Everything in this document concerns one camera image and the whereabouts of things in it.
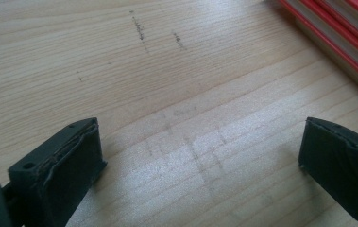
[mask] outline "wooden table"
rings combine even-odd
[[[307,116],[358,132],[358,87],[276,1],[0,1],[0,183],[91,116],[68,226],[358,226],[297,161]]]

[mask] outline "light wooden surface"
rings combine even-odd
[[[275,1],[0,0],[0,183],[90,116],[68,226],[358,226],[297,162],[307,116],[358,132],[358,87]]]

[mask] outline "wood grain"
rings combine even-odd
[[[0,183],[97,116],[109,164],[68,226],[358,226],[298,169],[358,87],[275,1],[0,1]]]

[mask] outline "screw hole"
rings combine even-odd
[[[31,169],[32,167],[34,167],[35,164],[33,163],[26,163],[24,166],[23,166],[23,169]]]

